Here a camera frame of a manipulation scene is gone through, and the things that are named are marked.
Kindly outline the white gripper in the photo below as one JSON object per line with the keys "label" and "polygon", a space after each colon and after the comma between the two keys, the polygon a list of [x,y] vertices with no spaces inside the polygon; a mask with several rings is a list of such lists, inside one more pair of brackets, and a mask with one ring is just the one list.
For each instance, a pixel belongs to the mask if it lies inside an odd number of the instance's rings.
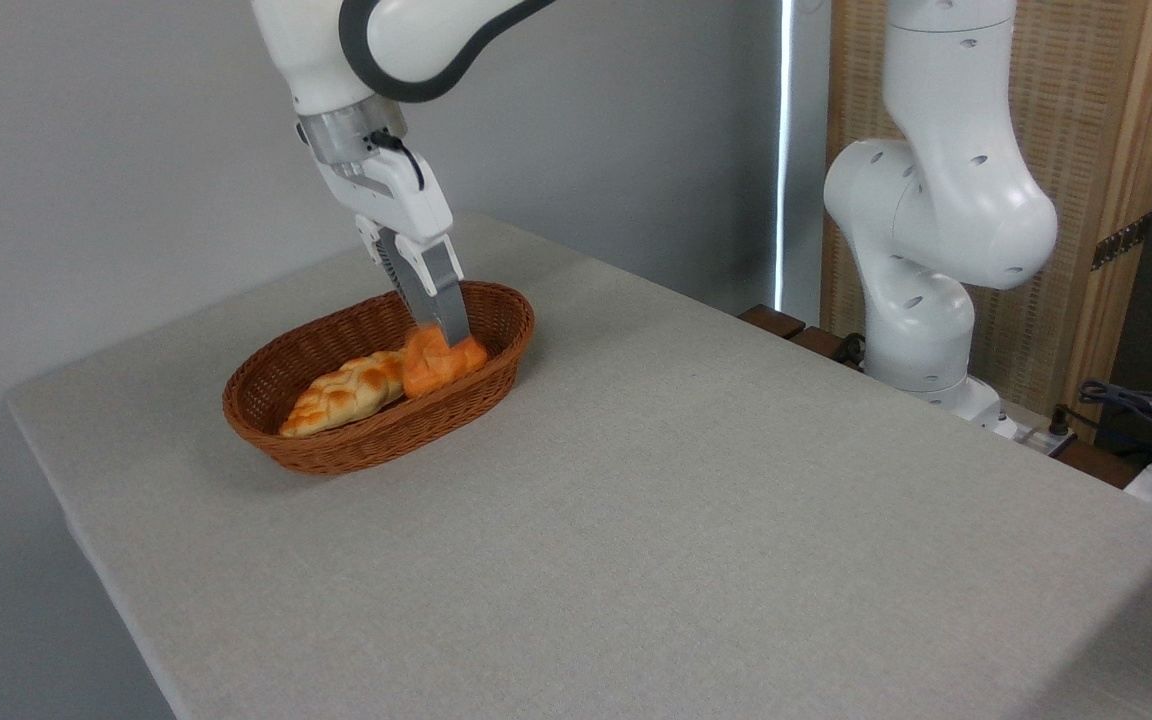
{"label": "white gripper", "polygon": [[370,258],[387,273],[408,313],[419,325],[438,325],[450,347],[467,341],[463,272],[445,234],[453,215],[429,161],[415,152],[379,149],[338,167],[314,164],[335,199],[357,214]]}

